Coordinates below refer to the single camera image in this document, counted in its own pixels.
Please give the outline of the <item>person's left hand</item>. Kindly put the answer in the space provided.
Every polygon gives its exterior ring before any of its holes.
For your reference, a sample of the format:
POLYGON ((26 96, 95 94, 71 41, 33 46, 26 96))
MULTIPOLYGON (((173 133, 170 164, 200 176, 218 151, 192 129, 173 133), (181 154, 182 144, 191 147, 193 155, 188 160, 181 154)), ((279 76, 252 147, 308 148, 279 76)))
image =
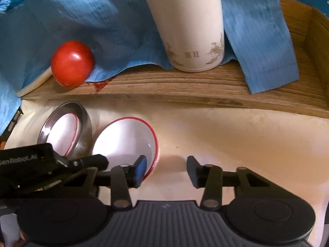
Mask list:
POLYGON ((1 240, 1 247, 23 247, 26 244, 27 241, 22 233, 17 234, 15 237, 13 235, 4 235, 1 240))

